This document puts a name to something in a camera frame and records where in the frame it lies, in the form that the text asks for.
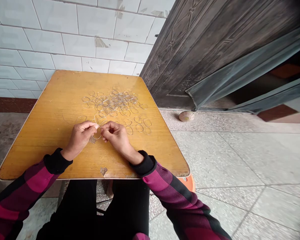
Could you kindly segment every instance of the black cuff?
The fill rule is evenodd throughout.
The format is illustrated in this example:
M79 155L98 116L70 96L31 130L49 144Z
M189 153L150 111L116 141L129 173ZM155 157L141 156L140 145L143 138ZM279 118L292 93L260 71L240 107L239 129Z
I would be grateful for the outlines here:
M136 171L136 173L142 178L144 176L149 175L152 173L157 167L157 161L154 156L148 155L145 151L140 150L138 151L143 157L143 161L138 165L130 166Z
M45 155L43 158L44 165L51 174L61 174L66 170L66 168L73 163L72 161L67 161L60 153L62 148L57 148L51 156L49 154Z

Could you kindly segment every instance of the black pants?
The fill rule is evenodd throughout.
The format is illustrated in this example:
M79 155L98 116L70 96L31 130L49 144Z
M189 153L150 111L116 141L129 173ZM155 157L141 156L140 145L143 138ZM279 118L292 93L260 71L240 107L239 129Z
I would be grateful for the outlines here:
M37 239L129 239L149 235L149 188L142 180L114 180L114 197L103 216L96 212L97 180L71 180Z

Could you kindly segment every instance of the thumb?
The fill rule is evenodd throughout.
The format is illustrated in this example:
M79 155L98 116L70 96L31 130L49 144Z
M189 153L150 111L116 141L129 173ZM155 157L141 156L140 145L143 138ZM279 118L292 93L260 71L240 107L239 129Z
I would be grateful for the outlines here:
M88 130L85 131L85 134L88 135L89 137L92 136L97 132L98 127L99 127L98 125L94 125L90 127Z
M111 140L113 138L113 134L103 128L101 128L101 135L107 140Z

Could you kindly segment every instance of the wooden table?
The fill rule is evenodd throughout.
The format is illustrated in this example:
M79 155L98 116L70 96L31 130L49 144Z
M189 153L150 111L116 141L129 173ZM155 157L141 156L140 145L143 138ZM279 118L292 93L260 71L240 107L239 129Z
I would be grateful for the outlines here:
M121 114L116 118L107 116L107 120L119 121L123 125L124 119L132 120L133 135L129 136L131 145L136 150L145 150L154 155L175 176L188 176L188 164L141 77L58 70L38 99L1 165L0 179L16 179L28 167L39 162L45 154L52 154L57 147L65 147L73 128L68 123L74 124L82 115L92 120L96 113L95 108L84 109L82 97L89 96L89 90L108 95L113 86L118 86L122 92L137 93L138 101L148 105L148 109L138 108L139 114L131 114L130 117ZM150 135L136 130L135 116L151 120ZM74 159L73 164L59 177L89 178L137 178L137 175L110 143L99 139L95 143L89 142Z

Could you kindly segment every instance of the person's left hand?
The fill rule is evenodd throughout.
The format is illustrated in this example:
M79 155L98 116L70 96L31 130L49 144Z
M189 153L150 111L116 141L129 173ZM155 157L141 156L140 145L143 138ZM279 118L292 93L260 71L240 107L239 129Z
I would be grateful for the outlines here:
M61 150L61 155L68 161L73 160L81 153L92 135L97 132L96 123L85 121L74 125L68 145Z

